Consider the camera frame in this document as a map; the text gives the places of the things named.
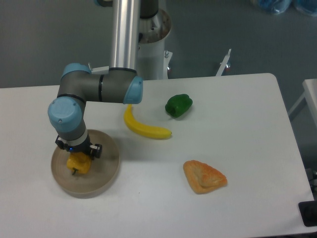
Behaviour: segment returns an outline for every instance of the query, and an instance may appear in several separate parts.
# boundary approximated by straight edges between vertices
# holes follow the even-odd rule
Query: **pepper stem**
[[[75,175],[75,173],[78,171],[78,169],[73,168],[74,172],[71,175]]]

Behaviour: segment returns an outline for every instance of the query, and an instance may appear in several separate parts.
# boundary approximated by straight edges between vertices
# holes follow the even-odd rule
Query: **banana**
[[[132,114],[131,104],[129,104],[127,109],[125,110],[123,118],[127,127],[131,131],[139,135],[153,139],[166,139],[172,135],[172,132],[169,129],[166,129],[164,127],[145,125],[135,120]]]

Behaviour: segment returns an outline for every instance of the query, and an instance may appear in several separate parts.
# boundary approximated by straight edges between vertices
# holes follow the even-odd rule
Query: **green bell pepper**
[[[165,105],[165,110],[174,118],[183,115],[193,104],[193,100],[187,94],[179,94],[171,97]]]

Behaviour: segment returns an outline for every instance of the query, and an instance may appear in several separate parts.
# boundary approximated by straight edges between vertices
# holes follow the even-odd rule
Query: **round tray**
[[[69,152],[55,149],[52,156],[52,174],[56,182],[70,195],[79,198],[94,197],[104,192],[115,177],[119,162],[119,149],[113,139],[98,130],[88,130],[90,140],[93,144],[103,146],[100,158],[91,162],[87,174],[74,174],[67,168],[66,162]]]

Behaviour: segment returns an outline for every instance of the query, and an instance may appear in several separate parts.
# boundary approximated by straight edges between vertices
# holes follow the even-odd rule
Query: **blue joint cap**
[[[87,73],[91,73],[91,70],[85,65],[82,65],[80,63],[70,63],[65,67],[61,78],[63,78],[65,74],[73,72],[73,71],[85,71]]]
[[[70,97],[56,98],[49,105],[48,114],[52,126],[60,132],[73,131],[82,120],[80,106]]]
[[[123,104],[138,104],[142,101],[143,79],[135,76],[124,96]]]

